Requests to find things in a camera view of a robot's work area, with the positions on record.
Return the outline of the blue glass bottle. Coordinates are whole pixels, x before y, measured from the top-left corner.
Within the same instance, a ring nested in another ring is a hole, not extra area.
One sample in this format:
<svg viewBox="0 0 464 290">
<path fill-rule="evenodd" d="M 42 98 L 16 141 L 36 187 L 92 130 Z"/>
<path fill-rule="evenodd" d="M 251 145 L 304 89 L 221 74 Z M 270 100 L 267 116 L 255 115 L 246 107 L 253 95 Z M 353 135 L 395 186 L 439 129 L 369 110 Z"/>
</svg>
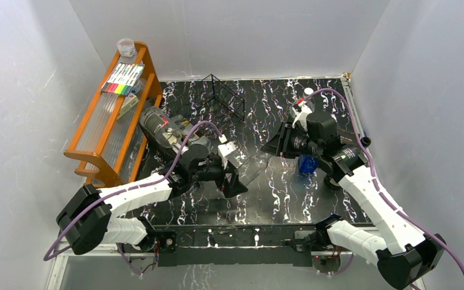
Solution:
<svg viewBox="0 0 464 290">
<path fill-rule="evenodd" d="M 298 172 L 300 174 L 314 173 L 318 168 L 318 161 L 315 157 L 309 155 L 300 155 L 298 158 Z"/>
</svg>

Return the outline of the clear bottle white cap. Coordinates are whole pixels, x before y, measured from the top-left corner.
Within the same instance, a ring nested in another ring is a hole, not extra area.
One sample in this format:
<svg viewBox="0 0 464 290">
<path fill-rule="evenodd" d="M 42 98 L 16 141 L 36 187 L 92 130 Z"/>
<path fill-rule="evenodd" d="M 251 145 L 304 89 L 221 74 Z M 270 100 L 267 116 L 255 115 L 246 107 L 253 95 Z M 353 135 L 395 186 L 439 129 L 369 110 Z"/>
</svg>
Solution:
<svg viewBox="0 0 464 290">
<path fill-rule="evenodd" d="M 302 96 L 292 103 L 290 106 L 290 115 L 294 120 L 297 120 L 301 114 L 311 114 L 315 111 L 315 105 L 312 100 L 307 97 L 314 92 L 312 88 L 305 88 Z"/>
</svg>

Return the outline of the round clear bottle black label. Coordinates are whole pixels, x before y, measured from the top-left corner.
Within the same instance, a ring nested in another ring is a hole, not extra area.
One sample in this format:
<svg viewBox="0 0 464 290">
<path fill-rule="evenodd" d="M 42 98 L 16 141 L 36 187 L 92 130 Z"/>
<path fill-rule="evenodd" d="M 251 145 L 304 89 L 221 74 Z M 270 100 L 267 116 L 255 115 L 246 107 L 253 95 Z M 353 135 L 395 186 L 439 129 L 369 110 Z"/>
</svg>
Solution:
<svg viewBox="0 0 464 290">
<path fill-rule="evenodd" d="M 175 157 L 185 136 L 159 107 L 146 108 L 140 115 L 139 124 L 149 144 L 153 144 L 168 158 Z"/>
</svg>

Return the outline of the square clear bottle black cap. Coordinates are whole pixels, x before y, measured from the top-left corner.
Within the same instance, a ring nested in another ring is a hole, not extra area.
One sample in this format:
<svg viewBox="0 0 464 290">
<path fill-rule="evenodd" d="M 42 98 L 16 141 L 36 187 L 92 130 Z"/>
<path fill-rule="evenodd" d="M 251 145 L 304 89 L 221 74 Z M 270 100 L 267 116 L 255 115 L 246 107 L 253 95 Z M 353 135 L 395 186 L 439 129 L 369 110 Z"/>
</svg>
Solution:
<svg viewBox="0 0 464 290">
<path fill-rule="evenodd" d="M 180 143 L 184 141 L 184 138 L 190 132 L 193 124 L 182 115 L 176 115 L 171 118 L 171 120 L 174 122 L 177 129 L 168 129 L 166 134 L 169 144 L 174 145 L 176 140 Z M 201 144 L 207 149 L 211 149 L 211 141 L 201 131 L 198 130 L 191 134 L 191 137 L 189 138 L 186 145 L 189 146 L 192 144 Z"/>
</svg>

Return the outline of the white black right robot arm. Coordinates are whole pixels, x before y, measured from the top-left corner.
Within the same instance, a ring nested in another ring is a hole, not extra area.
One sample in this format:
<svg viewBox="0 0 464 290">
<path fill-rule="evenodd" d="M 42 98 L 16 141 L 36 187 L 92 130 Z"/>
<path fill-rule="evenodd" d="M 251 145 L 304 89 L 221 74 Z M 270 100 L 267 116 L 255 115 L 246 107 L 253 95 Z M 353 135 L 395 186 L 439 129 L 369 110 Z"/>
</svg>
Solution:
<svg viewBox="0 0 464 290">
<path fill-rule="evenodd" d="M 333 214 L 316 224 L 304 241 L 324 250 L 343 247 L 376 265 L 380 275 L 395 289 L 405 289 L 437 266 L 444 248 L 440 235 L 426 234 L 401 217 L 402 210 L 389 206 L 379 195 L 366 155 L 344 144 L 337 122 L 330 115 L 312 112 L 306 127 L 284 122 L 261 148 L 262 152 L 293 159 L 309 155 L 318 167 L 347 191 L 367 213 L 380 235 L 370 234 Z"/>
</svg>

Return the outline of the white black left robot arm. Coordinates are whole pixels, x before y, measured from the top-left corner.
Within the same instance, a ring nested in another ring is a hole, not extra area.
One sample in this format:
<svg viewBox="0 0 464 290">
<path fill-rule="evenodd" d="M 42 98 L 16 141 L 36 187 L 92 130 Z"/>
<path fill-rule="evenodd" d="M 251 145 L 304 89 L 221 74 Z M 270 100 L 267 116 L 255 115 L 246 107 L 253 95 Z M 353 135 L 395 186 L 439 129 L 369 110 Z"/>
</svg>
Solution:
<svg viewBox="0 0 464 290">
<path fill-rule="evenodd" d="M 86 254 L 103 243 L 128 244 L 136 250 L 155 247 L 173 250 L 167 240 L 173 232 L 156 230 L 145 217 L 124 218 L 137 208 L 168 201 L 187 192 L 196 182 L 213 181 L 225 198 L 247 192 L 239 169 L 227 155 L 235 150 L 232 142 L 222 144 L 218 152 L 203 145 L 185 147 L 170 167 L 147 178 L 110 188 L 82 186 L 56 218 L 61 237 L 76 255 Z"/>
</svg>

